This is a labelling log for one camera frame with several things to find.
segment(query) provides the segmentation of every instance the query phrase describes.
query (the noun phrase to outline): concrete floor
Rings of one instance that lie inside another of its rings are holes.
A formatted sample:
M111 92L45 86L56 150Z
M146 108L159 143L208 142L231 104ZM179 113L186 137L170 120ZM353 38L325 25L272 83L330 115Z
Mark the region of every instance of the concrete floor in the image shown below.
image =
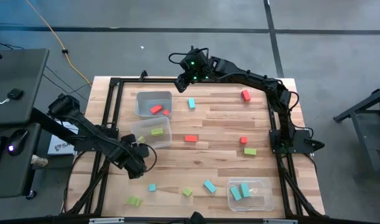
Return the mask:
M60 0L31 1L55 26L267 29L263 0ZM380 0L270 0L276 29L380 29ZM42 26L25 1L0 1L1 24ZM209 47L241 68L277 77L269 34L59 32L72 62L90 80L95 75L178 75L171 52ZM48 48L47 65L73 88L85 84L67 64L50 32L0 31L0 42ZM380 180L355 180L368 162L350 120L332 117L380 88L380 35L277 35L286 78L295 78L305 123L326 147L316 152L318 181L327 215L380 222ZM64 87L49 71L45 75ZM42 80L36 107L45 111L61 91ZM79 91L86 98L90 88ZM86 101L81 101L84 111ZM32 201L0 199L0 219L55 215L68 170L36 176Z

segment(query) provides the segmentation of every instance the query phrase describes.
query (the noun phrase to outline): wooden tabletop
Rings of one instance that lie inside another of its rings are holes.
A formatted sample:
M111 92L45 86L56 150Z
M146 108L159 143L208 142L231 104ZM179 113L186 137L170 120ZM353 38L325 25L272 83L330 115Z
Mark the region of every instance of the wooden tabletop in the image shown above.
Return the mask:
M86 109L86 118L101 124L110 77L95 77ZM291 91L295 81L282 79ZM251 101L244 103L241 91L247 90ZM268 131L270 121L266 95L259 90L240 84L196 84L179 93L173 83L125 83L119 110L119 136L130 134L132 122L140 119L134 114L136 94L140 91L170 91L173 110L170 119L172 145L156 149L156 166L139 179L129 180L126 170L111 165L104 198L102 215L105 217L190 217L194 211L209 218L283 218L284 208L280 191L275 156L271 152ZM112 119L113 104L109 114ZM188 108L188 98L194 98L196 108ZM292 112L294 124L303 126L298 104ZM184 142L187 134L197 135L198 142ZM257 149L257 156L243 154L239 138L248 137L246 147ZM89 184L95 154L87 152L77 162L68 190L68 208L80 198ZM146 158L150 166L153 154ZM324 213L317 176L311 161L302 154L294 154L299 187L309 202ZM232 212L227 204L226 185L231 177L267 177L272 185L274 209L271 212ZM211 194L203 186L210 180L217 188ZM156 184L156 192L148 192L149 184ZM192 190L192 196L183 190ZM98 196L95 190L93 209ZM140 207L127 205L129 197L140 197ZM289 190L292 211L294 197Z

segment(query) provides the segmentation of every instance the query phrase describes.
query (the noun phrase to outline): teal block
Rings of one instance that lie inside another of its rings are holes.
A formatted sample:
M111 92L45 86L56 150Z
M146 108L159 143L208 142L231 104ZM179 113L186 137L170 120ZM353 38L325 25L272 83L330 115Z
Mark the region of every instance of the teal block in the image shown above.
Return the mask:
M249 197L249 196L250 196L250 195L249 195L248 184L246 184L246 183L242 183L242 184L241 184L241 190L242 190L242 195L243 195L244 197Z
M236 186L230 188L230 191L233 194L235 200L239 200L242 198Z
M206 180L204 183L205 187L210 191L210 193L215 193L216 187L210 182L210 180Z
M189 98L188 99L188 105L191 109L194 109L195 108L195 101L194 101L194 98Z
M150 184L148 186L148 191L153 192L157 190L157 185L156 184Z

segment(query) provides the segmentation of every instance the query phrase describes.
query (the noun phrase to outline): lime green block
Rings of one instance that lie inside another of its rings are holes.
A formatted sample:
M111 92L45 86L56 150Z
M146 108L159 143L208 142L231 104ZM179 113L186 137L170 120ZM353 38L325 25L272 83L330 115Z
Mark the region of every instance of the lime green block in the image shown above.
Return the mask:
M247 155L254 155L254 156L256 156L256 149L245 148L244 153L247 154Z
M137 139L137 141L138 141L139 143L146 143L146 139L145 139L144 136L140 136L140 137Z
M189 197L189 196L191 196L191 194L192 194L192 190L190 190L190 189L184 189L183 194L184 194L185 196Z
M152 136L161 136L164 134L164 129L163 128L155 128L151 130L151 135Z

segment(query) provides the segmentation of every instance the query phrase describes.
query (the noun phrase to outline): clear plastic container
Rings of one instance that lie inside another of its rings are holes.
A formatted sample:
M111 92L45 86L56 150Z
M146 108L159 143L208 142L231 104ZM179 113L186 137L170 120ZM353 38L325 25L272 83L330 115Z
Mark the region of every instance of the clear plastic container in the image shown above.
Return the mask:
M241 184L247 183L250 197L243 197ZM242 198L235 201L230 188L237 186ZM274 208L270 180L265 177L235 177L227 181L227 201L234 212L271 211Z
M152 136L151 130L156 128L163 128L164 133L161 136ZM166 117L152 118L142 121L136 121L131 125L131 131L138 139L143 136L146 139L146 144L154 149L160 147L167 147L172 144L172 132L170 130L170 121Z
M157 114L152 114L150 109L156 105L164 108ZM164 110L169 110L168 115L164 115ZM135 114L144 119L158 118L166 116L172 117L172 93L169 91L141 91L136 95Z

